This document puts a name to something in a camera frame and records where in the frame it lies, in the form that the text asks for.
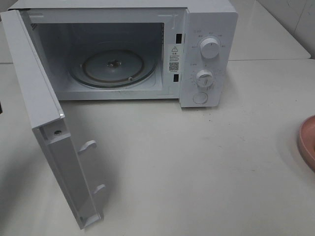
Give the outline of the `glass microwave turntable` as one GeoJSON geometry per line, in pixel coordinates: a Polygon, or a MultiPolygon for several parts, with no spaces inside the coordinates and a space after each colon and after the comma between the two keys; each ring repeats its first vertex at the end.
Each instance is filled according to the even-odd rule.
{"type": "Polygon", "coordinates": [[[102,50],[74,56],[69,72],[78,82],[100,89],[131,86],[147,79],[157,66],[152,55],[127,49],[102,50]]]}

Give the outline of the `pink round plate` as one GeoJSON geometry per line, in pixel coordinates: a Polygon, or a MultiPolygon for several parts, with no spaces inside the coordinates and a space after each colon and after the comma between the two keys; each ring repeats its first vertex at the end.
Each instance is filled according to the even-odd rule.
{"type": "Polygon", "coordinates": [[[315,116],[303,121],[299,128],[298,147],[303,160],[315,171],[315,116]]]}

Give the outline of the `white timer knob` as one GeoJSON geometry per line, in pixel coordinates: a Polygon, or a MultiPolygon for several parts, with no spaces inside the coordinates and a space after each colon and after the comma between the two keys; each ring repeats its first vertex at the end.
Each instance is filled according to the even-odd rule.
{"type": "Polygon", "coordinates": [[[200,70],[195,76],[196,84],[201,88],[208,88],[214,82],[214,76],[209,70],[200,70]]]}

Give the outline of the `white microwave oven body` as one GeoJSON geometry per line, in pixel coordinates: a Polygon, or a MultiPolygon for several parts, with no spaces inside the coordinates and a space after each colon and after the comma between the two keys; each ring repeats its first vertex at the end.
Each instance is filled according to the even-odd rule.
{"type": "Polygon", "coordinates": [[[19,0],[9,10],[28,13],[39,25],[39,39],[50,68],[49,80],[58,100],[178,99],[188,107],[218,105],[238,13],[227,0],[19,0]],[[219,54],[206,59],[200,41],[214,36],[219,54]],[[182,44],[179,73],[167,69],[169,44],[182,44]],[[127,49],[157,59],[155,71],[145,80],[121,88],[93,88],[69,72],[74,56],[102,50],[127,49]],[[209,70],[213,84],[195,82],[200,70],[209,70]],[[196,93],[208,94],[196,104],[196,93]]]}

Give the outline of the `upper white power knob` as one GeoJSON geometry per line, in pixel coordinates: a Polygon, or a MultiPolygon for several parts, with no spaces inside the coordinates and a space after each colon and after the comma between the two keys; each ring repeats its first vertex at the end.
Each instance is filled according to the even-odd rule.
{"type": "Polygon", "coordinates": [[[200,52],[206,59],[212,59],[219,54],[220,42],[214,36],[209,36],[200,41],[200,52]]]}

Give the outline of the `white warning label sticker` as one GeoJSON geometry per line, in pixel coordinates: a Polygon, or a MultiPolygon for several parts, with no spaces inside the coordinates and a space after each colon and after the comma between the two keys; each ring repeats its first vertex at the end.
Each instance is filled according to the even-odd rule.
{"type": "Polygon", "coordinates": [[[182,66],[183,45],[169,44],[167,48],[167,69],[170,73],[179,73],[182,66]]]}

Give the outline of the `round white door button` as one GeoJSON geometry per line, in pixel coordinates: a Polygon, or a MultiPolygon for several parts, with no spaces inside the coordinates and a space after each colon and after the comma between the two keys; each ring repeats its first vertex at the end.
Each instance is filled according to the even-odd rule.
{"type": "Polygon", "coordinates": [[[196,104],[204,104],[206,103],[208,100],[208,94],[207,93],[204,93],[204,92],[199,92],[199,93],[196,93],[194,96],[193,96],[193,101],[194,103],[196,104]]]}

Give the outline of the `white microwave door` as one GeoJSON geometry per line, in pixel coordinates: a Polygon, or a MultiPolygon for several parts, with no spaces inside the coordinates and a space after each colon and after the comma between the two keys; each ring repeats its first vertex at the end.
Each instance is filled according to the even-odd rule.
{"type": "Polygon", "coordinates": [[[49,80],[50,68],[39,39],[39,25],[28,13],[9,10],[1,19],[32,131],[80,229],[100,220],[79,156],[94,140],[76,149],[65,114],[49,80]]]}

